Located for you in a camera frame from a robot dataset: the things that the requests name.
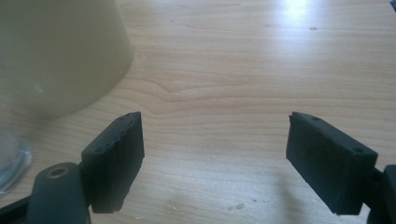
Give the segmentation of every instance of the hole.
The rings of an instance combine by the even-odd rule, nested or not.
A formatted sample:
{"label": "hole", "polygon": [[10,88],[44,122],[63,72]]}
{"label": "hole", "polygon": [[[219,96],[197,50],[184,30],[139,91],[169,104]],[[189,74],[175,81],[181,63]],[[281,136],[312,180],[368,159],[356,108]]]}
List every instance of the hole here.
{"label": "hole", "polygon": [[69,172],[69,168],[67,167],[56,167],[47,173],[47,177],[54,179],[59,178]]}
{"label": "hole", "polygon": [[363,152],[363,149],[358,148],[358,147],[353,148],[353,150],[356,151],[356,152],[358,152],[358,153],[362,153],[362,152]]}

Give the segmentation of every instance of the black plastic block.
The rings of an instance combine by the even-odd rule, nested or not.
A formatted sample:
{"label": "black plastic block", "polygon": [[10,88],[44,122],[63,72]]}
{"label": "black plastic block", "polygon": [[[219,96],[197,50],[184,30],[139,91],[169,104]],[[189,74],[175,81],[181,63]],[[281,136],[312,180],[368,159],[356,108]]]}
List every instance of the black plastic block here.
{"label": "black plastic block", "polygon": [[113,213],[123,201],[145,156],[139,112],[114,120],[81,153],[85,191],[94,213]]}
{"label": "black plastic block", "polygon": [[297,112],[290,116],[286,157],[337,215],[360,212],[361,184],[377,156],[322,119]]}

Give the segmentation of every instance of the table surface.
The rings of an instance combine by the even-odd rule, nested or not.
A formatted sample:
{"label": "table surface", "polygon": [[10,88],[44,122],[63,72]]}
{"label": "table surface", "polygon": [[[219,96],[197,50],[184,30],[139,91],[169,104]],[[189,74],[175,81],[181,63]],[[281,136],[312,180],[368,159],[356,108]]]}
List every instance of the table surface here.
{"label": "table surface", "polygon": [[116,117],[142,112],[146,158],[124,206],[93,223],[365,223],[338,217],[285,159],[292,111],[321,117],[396,163],[396,14],[388,1],[118,0],[131,70],[51,120],[0,106],[34,147],[35,176]]}

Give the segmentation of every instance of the blurry glass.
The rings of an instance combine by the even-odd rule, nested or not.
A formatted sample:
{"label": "blurry glass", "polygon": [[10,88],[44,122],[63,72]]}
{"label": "blurry glass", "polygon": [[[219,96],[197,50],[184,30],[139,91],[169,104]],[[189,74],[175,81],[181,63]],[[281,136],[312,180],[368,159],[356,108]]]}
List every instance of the blurry glass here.
{"label": "blurry glass", "polygon": [[0,1],[0,100],[20,114],[79,110],[112,89],[132,58],[112,0]]}
{"label": "blurry glass", "polygon": [[8,193],[32,161],[29,146],[0,125],[0,197]]}

